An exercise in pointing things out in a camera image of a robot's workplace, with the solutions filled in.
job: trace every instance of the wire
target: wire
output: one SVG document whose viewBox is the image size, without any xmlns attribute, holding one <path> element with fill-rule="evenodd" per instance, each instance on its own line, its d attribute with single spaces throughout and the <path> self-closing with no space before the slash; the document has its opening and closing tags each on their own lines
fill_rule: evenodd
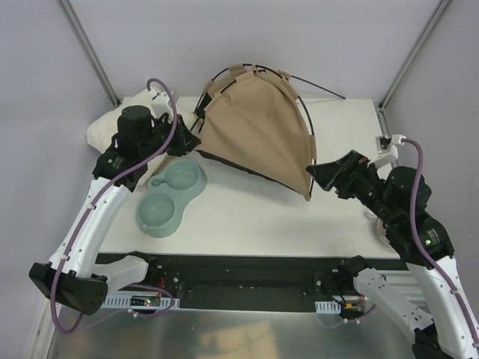
<svg viewBox="0 0 479 359">
<path fill-rule="evenodd" d="M 335 93 L 334 91 L 328 90 L 327 88 L 324 88 L 323 86 L 319 86 L 319 85 L 315 84 L 314 82 L 308 81 L 306 79 L 302 79 L 301 77 L 291 75 L 291 78 L 306 82 L 307 84 L 310 84 L 311 86 L 314 86 L 316 88 L 320 88 L 321 90 L 324 90 L 326 92 L 329 92 L 329 93 L 339 97 L 340 99 L 346 99 L 346 97 L 344 97 L 343 95 L 340 95 L 339 93 Z"/>
<path fill-rule="evenodd" d="M 321 322 L 319 316 L 316 316 L 316 318 L 317 318 L 318 323 L 320 323 L 320 325 L 323 328 L 325 328 L 325 329 L 336 329 L 336 328 L 339 328 L 340 326 L 342 326 L 343 324 L 349 324 L 349 323 L 358 323 L 359 324 L 361 320 L 370 316 L 372 314 L 372 312 L 374 312 L 376 310 L 376 308 L 377 308 L 377 306 L 375 304 L 373 304 L 373 306 L 366 313 L 364 313 L 362 316 L 360 316 L 356 319 L 348 319 L 348 320 L 343 319 L 340 322 L 337 322 L 337 323 L 332 324 L 332 325 L 327 325 L 327 324 L 324 324 L 323 322 Z"/>
<path fill-rule="evenodd" d="M 341 303 L 339 300 L 337 300 L 333 296 L 333 294 L 331 294 L 330 291 L 328 291 L 328 289 L 326 288 L 327 287 L 327 282 L 326 281 L 327 281 L 327 277 L 325 277 L 325 280 L 323 281 L 323 284 L 321 285 L 321 290 L 323 291 L 324 294 L 326 294 L 328 297 L 330 297 L 334 302 L 338 303 L 341 306 L 341 308 L 344 308 L 344 306 L 346 306 L 346 300 L 344 299 L 344 297 L 341 294 L 338 295 L 338 296 L 339 296 L 339 298 L 342 299 L 343 302 Z"/>
<path fill-rule="evenodd" d="M 103 188 L 101 188 L 99 190 L 99 192 L 97 193 L 97 195 L 95 196 L 95 198 L 91 201 L 90 203 L 90 206 L 85 210 L 85 212 L 83 213 L 83 216 L 80 218 L 78 224 L 76 225 L 75 227 L 75 230 L 73 231 L 73 234 L 72 236 L 70 237 L 70 241 L 68 242 L 66 248 L 65 248 L 65 251 L 64 251 L 64 258 L 60 261 L 60 263 L 58 264 L 58 267 L 57 267 L 57 270 L 55 272 L 55 275 L 53 277 L 53 282 L 52 282 L 52 288 L 51 288 L 51 291 L 50 291 L 50 311 L 52 312 L 52 320 L 53 320 L 53 324 L 55 325 L 55 327 L 57 328 L 57 330 L 62 333 L 62 334 L 71 334 L 73 333 L 79 326 L 81 320 L 82 320 L 82 317 L 83 317 L 83 314 L 80 313 L 79 314 L 79 317 L 78 319 L 76 320 L 75 324 L 73 325 L 73 327 L 71 327 L 70 329 L 65 329 L 63 328 L 63 326 L 61 325 L 60 321 L 58 320 L 58 314 L 57 314 L 57 308 L 55 306 L 55 299 L 56 299 L 56 292 L 57 292 L 57 287 L 58 287 L 58 281 L 60 279 L 60 274 L 61 272 L 63 271 L 63 267 L 65 266 L 65 262 L 66 262 L 66 258 L 68 258 L 68 254 L 70 253 L 72 247 L 73 247 L 73 244 L 75 243 L 75 240 L 76 238 L 78 237 L 78 234 L 80 233 L 80 230 L 82 229 L 83 225 L 85 224 L 85 222 L 87 221 L 87 218 L 88 218 L 88 215 L 90 214 L 91 210 L 95 207 L 95 205 L 97 204 L 97 202 L 100 200 L 100 198 L 105 194 L 106 190 L 108 188 L 110 188 L 112 185 L 114 185 L 118 180 L 122 179 L 123 177 L 131 174 L 133 171 L 136 171 L 137 169 L 139 169 L 140 167 L 146 165 L 149 161 L 151 161 L 152 159 L 154 159 L 155 157 L 157 157 L 158 155 L 162 154 L 163 152 L 165 152 L 167 146 L 170 144 L 171 142 L 171 139 L 173 138 L 173 135 L 174 135 L 174 131 L 176 130 L 177 128 L 177 121 L 178 121 L 178 113 L 177 113 L 177 106 L 175 104 L 175 101 L 174 101 L 174 98 L 173 98 L 173 94 L 171 93 L 171 91 L 168 89 L 168 87 L 166 86 L 166 84 L 159 80 L 159 79 L 149 79 L 147 81 L 147 89 L 150 90 L 151 89 L 151 83 L 152 82 L 157 82 L 159 83 L 163 90 L 165 90 L 166 94 L 168 95 L 168 98 L 170 99 L 170 103 L 171 103 L 171 109 L 173 110 L 173 123 L 171 124 L 171 130 L 170 130 L 170 133 L 168 134 L 168 137 L 165 139 L 165 142 L 163 143 L 163 145 L 155 152 L 153 153 L 151 156 L 149 156 L 147 159 L 144 159 L 143 161 L 141 161 L 140 163 L 138 163 L 137 165 L 134 165 L 132 166 L 131 168 L 128 168 L 127 170 L 121 172 L 120 174 L 118 174 L 117 176 L 113 177 L 113 179 L 111 179 L 110 181 L 108 181 L 104 186 Z"/>
<path fill-rule="evenodd" d="M 160 288 L 165 288 L 165 280 L 162 277 L 159 279 L 158 284 L 159 284 Z M 158 291 L 158 294 L 156 295 L 155 298 L 160 298 L 161 299 L 161 297 L 162 297 L 162 293 L 161 293 L 161 291 Z"/>
<path fill-rule="evenodd" d="M 416 169 L 414 183 L 412 184 L 411 201 L 409 202 L 409 222 L 411 224 L 412 238 L 414 239 L 418 250 L 421 252 L 426 261 L 429 262 L 429 264 L 431 264 L 431 266 L 434 267 L 434 269 L 437 270 L 438 273 L 440 273 L 440 275 L 444 278 L 446 283 L 451 288 L 451 293 L 456 296 L 457 302 L 459 303 L 461 311 L 466 318 L 469 330 L 471 331 L 472 339 L 474 340 L 474 347 L 477 348 L 479 347 L 478 332 L 476 331 L 474 322 L 472 320 L 472 315 L 470 314 L 463 297 L 460 293 L 458 293 L 457 287 L 452 281 L 451 277 L 449 277 L 448 274 L 444 271 L 444 269 L 442 269 L 441 266 L 427 253 L 421 243 L 421 240 L 419 239 L 418 228 L 416 227 L 416 198 L 418 196 L 419 182 L 421 181 L 422 169 L 424 164 L 424 154 L 422 151 L 422 147 L 418 142 L 409 140 L 408 138 L 404 138 L 403 142 L 411 144 L 418 151 L 418 167 Z"/>
<path fill-rule="evenodd" d="M 150 290 L 155 290 L 155 291 L 158 291 L 158 292 L 162 292 L 164 294 L 166 294 L 169 298 L 170 298 L 170 304 L 165 308 L 165 309 L 162 309 L 162 310 L 157 310 L 155 313 L 151 313 L 151 314 L 142 314 L 142 313 L 138 313 L 138 312 L 134 312 L 136 313 L 136 316 L 139 316 L 141 318 L 149 318 L 151 316 L 159 316 L 161 314 L 163 314 L 164 312 L 170 310 L 173 306 L 174 306 L 174 298 L 173 298 L 173 295 L 168 292 L 167 290 L 164 290 L 164 289 L 161 289 L 161 288 L 155 288 L 154 286 L 144 286 L 142 284 L 131 284 L 129 286 L 133 286 L 135 288 L 142 288 L 142 289 L 150 289 Z M 110 319 L 112 318 L 113 316 L 116 316 L 117 314 L 119 313 L 128 313 L 129 310 L 128 309 L 119 309 L 119 310 L 116 310 L 112 313 L 110 313 L 109 315 L 107 316 L 104 316 L 103 318 L 101 319 L 98 319 L 96 322 L 93 322 L 89 325 L 86 325 L 85 327 L 81 327 L 79 328 L 79 331 L 83 331 L 85 329 L 89 329 L 89 328 L 92 328 L 94 327 L 95 325 L 97 324 L 100 324 L 100 323 L 103 323 L 105 322 L 107 319 Z"/>
</svg>

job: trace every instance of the white pillow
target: white pillow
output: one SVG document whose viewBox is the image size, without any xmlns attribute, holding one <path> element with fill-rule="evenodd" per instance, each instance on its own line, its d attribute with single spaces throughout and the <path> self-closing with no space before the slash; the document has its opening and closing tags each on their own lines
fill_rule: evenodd
<svg viewBox="0 0 479 359">
<path fill-rule="evenodd" d="M 112 143 L 112 136 L 118 132 L 117 120 L 121 115 L 121 111 L 131 105 L 143 105 L 148 107 L 152 114 L 154 114 L 153 107 L 151 106 L 151 98 L 148 95 L 147 90 L 143 90 L 140 93 L 137 93 L 133 97 L 125 97 L 121 106 L 117 107 L 115 110 L 107 112 L 98 120 L 94 121 L 87 130 L 87 142 L 90 146 L 95 147 L 101 153 L 104 153 L 110 144 Z M 195 116 L 192 112 L 181 108 L 177 105 L 178 114 L 183 116 L 183 121 L 186 124 L 186 127 L 190 128 L 195 122 Z M 153 173 L 158 169 L 162 164 L 163 159 L 165 159 L 166 153 L 157 156 L 155 159 L 152 159 L 148 162 L 148 169 L 146 173 L 141 176 L 138 181 L 138 185 L 144 185 Z"/>
</svg>

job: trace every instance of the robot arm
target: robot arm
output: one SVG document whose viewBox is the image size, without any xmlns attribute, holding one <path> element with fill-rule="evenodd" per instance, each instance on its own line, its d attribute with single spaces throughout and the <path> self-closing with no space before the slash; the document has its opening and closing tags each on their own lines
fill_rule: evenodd
<svg viewBox="0 0 479 359">
<path fill-rule="evenodd" d="M 165 143 L 171 127 L 167 111 L 159 119 L 155 119 L 144 106 L 130 106 L 122 111 L 118 118 L 118 133 L 113 136 L 111 146 L 97 160 L 94 179 L 73 226 L 48 263 L 35 263 L 31 267 L 29 277 L 47 298 L 52 296 L 54 277 L 58 275 L 63 261 L 55 301 L 87 315 L 95 313 L 109 293 L 141 282 L 149 274 L 154 275 L 156 266 L 149 266 L 152 259 L 146 254 L 134 252 L 108 265 L 95 265 L 95 259 L 116 214 L 147 170 L 147 165 L 141 163 Z M 173 139 L 166 152 L 182 156 L 198 143 L 199 139 L 188 131 L 181 117 L 178 117 Z M 133 166 L 140 167 L 126 176 L 119 176 Z M 117 178 L 105 190 L 107 183 Z M 65 249 L 87 211 L 89 214 L 66 256 Z"/>
<path fill-rule="evenodd" d="M 401 139 L 402 137 L 397 143 L 389 141 L 386 144 L 392 147 L 399 144 Z M 394 158 L 396 150 L 387 147 L 384 150 L 385 153 L 393 153 L 388 161 Z M 339 198 L 357 198 L 382 220 L 391 246 L 407 264 L 421 287 L 433 322 L 430 321 L 431 316 L 401 298 L 367 265 L 346 267 L 342 271 L 345 274 L 343 280 L 348 280 L 357 292 L 372 299 L 400 327 L 412 341 L 417 358 L 447 358 L 445 355 L 453 358 L 479 358 L 471 330 L 455 294 L 440 273 L 424 258 L 412 238 L 409 199 L 415 169 L 395 167 L 387 180 L 383 180 L 377 175 L 376 164 L 382 165 L 384 161 L 370 161 L 352 150 L 336 162 L 308 166 L 306 170 L 323 190 L 329 191 L 335 187 Z M 431 190 L 422 177 L 415 219 L 419 239 L 427 253 L 454 279 L 457 287 L 462 288 L 451 240 L 445 228 L 425 211 L 430 195 Z M 464 294 L 463 299 L 471 313 Z M 478 328 L 476 319 L 472 320 L 474 327 Z"/>
</svg>

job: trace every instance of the beige fabric tent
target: beige fabric tent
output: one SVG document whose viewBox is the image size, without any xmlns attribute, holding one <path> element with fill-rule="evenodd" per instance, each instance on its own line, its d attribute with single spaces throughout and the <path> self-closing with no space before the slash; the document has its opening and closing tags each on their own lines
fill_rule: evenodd
<svg viewBox="0 0 479 359">
<path fill-rule="evenodd" d="M 315 164 L 316 141 L 296 104 L 304 105 L 290 75 L 263 66 L 234 65 L 204 88 L 195 114 L 205 158 L 276 181 L 311 198 L 306 167 Z"/>
</svg>

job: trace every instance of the metal surface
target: metal surface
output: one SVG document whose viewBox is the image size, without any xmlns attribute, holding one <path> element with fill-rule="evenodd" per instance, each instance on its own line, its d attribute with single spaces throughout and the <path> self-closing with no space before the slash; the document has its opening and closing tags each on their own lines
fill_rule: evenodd
<svg viewBox="0 0 479 359">
<path fill-rule="evenodd" d="M 64 13 L 65 17 L 67 18 L 67 21 L 72 28 L 72 31 L 75 34 L 75 37 L 78 40 L 80 46 L 82 47 L 82 50 L 85 53 L 88 62 L 93 68 L 93 71 L 95 72 L 98 81 L 100 81 L 103 90 L 108 95 L 110 101 L 112 101 L 113 106 L 118 106 L 120 100 L 118 99 L 118 96 L 115 93 L 115 90 L 113 89 L 112 84 L 110 83 L 102 64 L 100 63 L 100 60 L 98 59 L 98 56 L 93 46 L 91 45 L 91 42 L 88 39 L 87 34 L 85 33 L 85 30 L 83 29 L 82 24 L 77 17 L 73 6 L 70 3 L 70 0 L 57 0 L 57 3 L 60 6 L 60 9 Z"/>
<path fill-rule="evenodd" d="M 110 310 L 85 317 L 91 324 Z M 62 310 L 62 322 L 78 314 Z M 70 336 L 55 334 L 48 359 L 413 358 L 406 338 L 376 310 L 357 324 L 326 329 L 335 315 L 175 310 L 153 319 L 121 313 Z"/>
<path fill-rule="evenodd" d="M 386 95 L 384 96 L 384 100 L 379 104 L 381 109 L 384 109 L 388 106 L 391 101 L 391 98 L 397 90 L 397 87 L 403 81 L 404 76 L 408 73 L 409 68 L 418 56 L 418 53 L 421 51 L 422 47 L 427 42 L 427 39 L 429 39 L 430 35 L 433 33 L 433 31 L 439 24 L 439 21 L 446 14 L 446 10 L 451 6 L 453 2 L 454 0 L 441 0 L 437 4 L 430 18 L 427 20 L 426 25 L 419 34 L 418 39 L 415 41 L 414 45 L 409 51 L 409 54 L 406 56 L 406 60 L 404 60 L 399 71 L 397 72 L 397 75 L 394 77 L 391 86 L 389 87 L 386 92 Z"/>
</svg>

